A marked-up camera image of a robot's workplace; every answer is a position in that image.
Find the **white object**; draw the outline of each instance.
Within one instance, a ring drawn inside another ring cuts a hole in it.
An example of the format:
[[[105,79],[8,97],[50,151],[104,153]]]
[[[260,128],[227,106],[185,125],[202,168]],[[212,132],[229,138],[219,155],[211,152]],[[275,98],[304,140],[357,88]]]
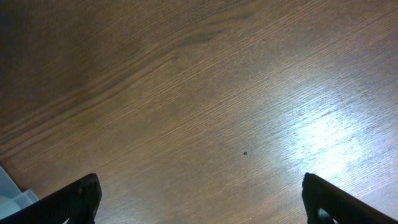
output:
[[[39,201],[31,190],[22,193],[0,166],[0,219]]]

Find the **black plastic object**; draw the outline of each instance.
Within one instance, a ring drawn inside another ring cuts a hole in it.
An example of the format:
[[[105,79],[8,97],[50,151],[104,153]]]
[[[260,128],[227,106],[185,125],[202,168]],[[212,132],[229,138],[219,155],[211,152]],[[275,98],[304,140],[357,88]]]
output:
[[[102,192],[96,174],[87,176],[10,215],[0,224],[93,224]]]
[[[308,224],[398,224],[315,174],[305,174],[302,197]]]

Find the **wood grain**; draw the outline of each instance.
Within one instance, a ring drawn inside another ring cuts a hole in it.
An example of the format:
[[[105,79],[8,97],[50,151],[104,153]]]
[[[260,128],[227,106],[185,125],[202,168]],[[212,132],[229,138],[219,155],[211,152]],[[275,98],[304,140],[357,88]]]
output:
[[[0,4],[0,161],[39,198],[96,172],[98,223],[305,223],[314,172],[398,218],[396,1]]]

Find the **wooden table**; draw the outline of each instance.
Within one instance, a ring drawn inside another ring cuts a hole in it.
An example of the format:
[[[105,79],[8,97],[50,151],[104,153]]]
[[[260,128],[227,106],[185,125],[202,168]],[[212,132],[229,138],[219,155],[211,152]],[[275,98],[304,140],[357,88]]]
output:
[[[39,198],[96,172],[98,223],[306,223],[314,172],[398,218],[397,1],[0,12],[0,161]]]

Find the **brown wooden surface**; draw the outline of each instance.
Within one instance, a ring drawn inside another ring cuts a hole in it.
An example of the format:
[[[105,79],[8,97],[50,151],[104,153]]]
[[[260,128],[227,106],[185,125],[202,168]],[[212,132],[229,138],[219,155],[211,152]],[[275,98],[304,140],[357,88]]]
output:
[[[39,198],[96,172],[98,223],[305,223],[314,172],[398,218],[397,1],[0,8],[0,161]]]

